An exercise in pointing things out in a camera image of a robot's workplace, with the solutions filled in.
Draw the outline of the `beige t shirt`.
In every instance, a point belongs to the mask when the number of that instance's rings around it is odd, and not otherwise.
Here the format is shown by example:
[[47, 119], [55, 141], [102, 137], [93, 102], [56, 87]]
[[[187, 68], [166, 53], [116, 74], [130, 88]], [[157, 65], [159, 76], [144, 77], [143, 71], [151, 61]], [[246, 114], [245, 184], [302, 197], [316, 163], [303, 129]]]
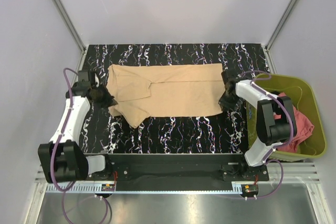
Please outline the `beige t shirt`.
[[225, 91], [220, 63], [173, 66], [109, 67], [107, 89], [117, 104], [112, 116], [122, 116], [137, 128], [146, 118], [198, 117], [221, 113]]

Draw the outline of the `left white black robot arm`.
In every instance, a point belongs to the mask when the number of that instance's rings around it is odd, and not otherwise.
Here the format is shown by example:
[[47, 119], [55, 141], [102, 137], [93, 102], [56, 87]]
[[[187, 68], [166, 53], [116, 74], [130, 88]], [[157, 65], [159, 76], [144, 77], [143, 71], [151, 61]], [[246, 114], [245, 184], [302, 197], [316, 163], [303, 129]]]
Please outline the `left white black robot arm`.
[[85, 155], [79, 147], [79, 137], [92, 107], [107, 109], [117, 102], [94, 71], [80, 70], [76, 75], [77, 81], [68, 85], [65, 110], [56, 132], [47, 144], [38, 147], [45, 179], [56, 185], [85, 180], [93, 174], [103, 180], [113, 175], [107, 155]]

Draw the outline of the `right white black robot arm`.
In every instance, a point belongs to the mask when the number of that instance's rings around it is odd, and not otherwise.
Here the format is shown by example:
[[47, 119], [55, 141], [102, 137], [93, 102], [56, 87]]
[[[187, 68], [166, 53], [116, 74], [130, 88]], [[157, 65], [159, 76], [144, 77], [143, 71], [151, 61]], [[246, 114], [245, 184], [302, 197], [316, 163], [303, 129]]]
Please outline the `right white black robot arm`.
[[221, 110], [232, 111], [239, 100], [256, 109], [256, 139], [238, 164], [237, 173], [250, 180], [266, 165], [267, 158], [280, 146], [291, 143], [297, 133], [292, 101], [258, 86], [254, 80], [221, 73], [225, 91], [218, 104]]

